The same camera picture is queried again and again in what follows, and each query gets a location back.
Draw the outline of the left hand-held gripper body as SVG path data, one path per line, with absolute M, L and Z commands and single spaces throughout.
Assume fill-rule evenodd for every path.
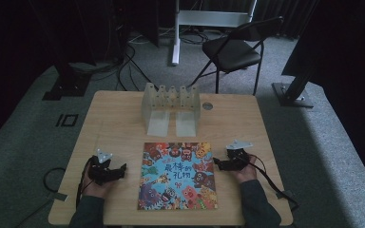
M 121 177 L 120 169 L 109 168 L 112 154 L 106 153 L 100 148 L 96 154 L 90 158 L 88 176 L 97 184 L 103 185 L 109 181 L 118 180 Z

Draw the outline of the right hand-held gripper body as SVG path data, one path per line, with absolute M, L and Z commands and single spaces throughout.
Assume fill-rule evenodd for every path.
M 232 143 L 226 146 L 227 157 L 229 158 L 228 171 L 240 171 L 249 162 L 249 154 L 245 151 L 245 148 L 252 146 L 250 142 L 243 142 L 239 140 L 233 140 Z

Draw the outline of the colourful picture book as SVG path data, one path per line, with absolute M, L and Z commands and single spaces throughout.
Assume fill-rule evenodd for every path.
M 138 195 L 139 210 L 218 208 L 209 142 L 146 142 Z

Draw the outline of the clear acrylic book rack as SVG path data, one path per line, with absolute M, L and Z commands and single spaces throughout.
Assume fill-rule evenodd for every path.
M 175 114 L 176 136 L 196 137 L 201 117 L 201 99 L 199 89 L 193 85 L 190 89 L 181 86 L 156 88 L 147 83 L 141 104 L 146 134 L 166 137 L 171 114 Z

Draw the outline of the person's left hand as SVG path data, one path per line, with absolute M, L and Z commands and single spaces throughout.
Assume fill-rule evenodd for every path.
M 114 184 L 115 181 L 105 182 L 102 185 L 97 184 L 88 176 L 88 174 L 85 174 L 82 195 L 105 199 Z

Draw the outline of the person's right hand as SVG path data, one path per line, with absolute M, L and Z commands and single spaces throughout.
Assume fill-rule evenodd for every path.
M 243 169 L 241 169 L 241 171 L 233 172 L 233 176 L 236 178 L 238 183 L 253 181 L 257 178 L 257 170 L 254 166 L 256 160 L 256 157 L 250 156 L 249 163 Z

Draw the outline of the grey tape piece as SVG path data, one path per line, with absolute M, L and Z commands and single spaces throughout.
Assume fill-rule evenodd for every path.
M 60 201 L 66 201 L 67 200 L 67 195 L 62 194 L 62 193 L 58 193 L 58 192 L 50 192 L 48 194 L 48 198 L 50 200 L 60 200 Z

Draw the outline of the black floor tape marks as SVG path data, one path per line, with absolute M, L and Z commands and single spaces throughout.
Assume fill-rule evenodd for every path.
M 56 127 L 73 127 L 76 125 L 78 114 L 61 114 L 56 122 Z

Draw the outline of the black stand with bolted base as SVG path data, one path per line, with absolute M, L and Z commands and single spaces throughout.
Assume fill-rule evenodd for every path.
M 272 87 L 279 98 L 281 106 L 313 107 L 307 93 L 304 91 L 315 71 L 315 60 L 318 57 L 318 42 L 315 41 L 317 31 L 314 29 L 314 16 L 320 0 L 310 0 L 313 5 L 307 11 L 298 42 L 294 47 L 285 67 L 283 76 L 293 76 L 291 84 L 273 83 Z

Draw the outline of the black stand with square base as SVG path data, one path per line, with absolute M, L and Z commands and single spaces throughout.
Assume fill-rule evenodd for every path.
M 52 89 L 43 96 L 43 101 L 59 101 L 62 97 L 83 97 L 91 74 L 76 72 L 68 63 L 55 64 L 58 77 Z

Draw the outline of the black folding chair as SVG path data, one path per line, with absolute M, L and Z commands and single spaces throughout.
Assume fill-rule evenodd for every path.
M 234 28 L 227 36 L 210 40 L 202 44 L 203 53 L 209 61 L 190 84 L 194 85 L 200 78 L 210 75 L 205 73 L 211 64 L 216 70 L 215 92 L 219 92 L 220 72 L 230 73 L 249 66 L 257 65 L 257 74 L 253 95 L 256 95 L 260 69 L 263 60 L 264 41 L 279 33 L 284 22 L 282 16 L 263 21 L 244 23 Z

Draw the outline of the white metal stand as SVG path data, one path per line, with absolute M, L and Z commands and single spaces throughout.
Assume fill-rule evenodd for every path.
M 234 28 L 251 22 L 258 0 L 251 0 L 247 12 L 209 11 L 180 9 L 180 0 L 175 0 L 175 32 L 171 63 L 176 66 L 180 62 L 180 26 L 225 27 Z

